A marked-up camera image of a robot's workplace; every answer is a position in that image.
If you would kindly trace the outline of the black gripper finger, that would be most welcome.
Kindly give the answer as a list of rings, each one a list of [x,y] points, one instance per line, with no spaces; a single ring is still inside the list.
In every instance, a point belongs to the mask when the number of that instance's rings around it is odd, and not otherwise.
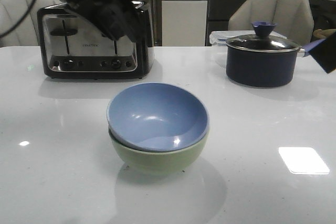
[[[326,73],[333,72],[335,70],[335,33],[326,39],[316,40],[309,54]]]

